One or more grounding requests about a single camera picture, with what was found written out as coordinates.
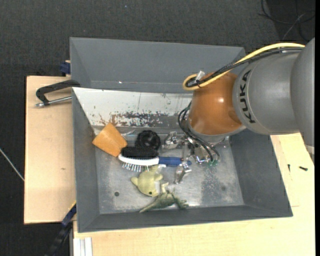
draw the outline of white bristles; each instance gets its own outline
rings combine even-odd
[[[123,162],[122,167],[124,169],[138,173],[149,171],[149,166],[154,166],[159,163],[158,157],[152,159],[134,159],[119,154],[118,159]]]

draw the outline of black object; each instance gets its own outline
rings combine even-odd
[[[144,130],[140,132],[135,141],[135,146],[141,148],[152,148],[154,150],[158,150],[160,145],[160,137],[152,130]]]
[[[61,89],[65,89],[68,87],[80,87],[80,84],[75,81],[75,80],[67,80],[67,81],[63,81],[63,82],[58,82],[55,84],[51,84],[48,86],[44,86],[39,88],[35,95],[39,98],[40,101],[43,102],[43,104],[45,106],[49,105],[49,100],[46,98],[45,94],[51,93],[51,92],[55,92]]]
[[[71,230],[72,230],[72,217],[77,212],[77,205],[74,204],[74,206],[69,210],[69,212],[66,214],[64,219],[62,220],[62,228],[60,229],[58,235],[55,237],[52,245],[46,252],[44,256],[57,256],[59,253],[59,250],[62,248],[63,244],[67,240]]]
[[[158,156],[158,152],[151,147],[127,146],[121,150],[121,155],[127,158],[151,159]]]
[[[66,61],[61,63],[60,71],[65,74],[71,74],[71,64]]]
[[[299,166],[299,168],[300,168],[301,170],[308,171],[308,168],[305,168],[305,167],[302,167],[302,166]]]

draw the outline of brush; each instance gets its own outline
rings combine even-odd
[[[123,148],[118,159],[123,162],[123,168],[139,173],[149,171],[150,166],[166,165],[177,167],[182,163],[180,157],[158,156],[158,152],[153,148],[135,146]]]

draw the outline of wooden table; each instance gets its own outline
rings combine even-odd
[[[76,198],[71,104],[35,107],[37,88],[68,79],[27,77],[25,224],[60,222]],[[73,236],[92,237],[94,256],[315,255],[315,166],[299,133],[271,139],[293,217],[90,233],[78,233],[75,221]]]

